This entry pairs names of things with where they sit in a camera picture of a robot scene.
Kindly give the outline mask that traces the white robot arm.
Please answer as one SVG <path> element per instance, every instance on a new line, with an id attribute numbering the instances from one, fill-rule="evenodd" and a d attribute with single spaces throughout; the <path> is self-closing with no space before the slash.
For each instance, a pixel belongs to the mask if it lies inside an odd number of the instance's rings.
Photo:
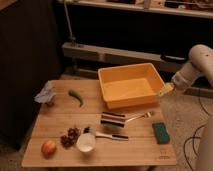
<path id="1" fill-rule="evenodd" d="M 201 76 L 213 87 L 213 48 L 198 44 L 190 49 L 188 56 L 188 61 L 161 88 L 159 96 L 174 90 L 184 92 Z M 213 171 L 213 115 L 204 126 L 194 171 Z"/>

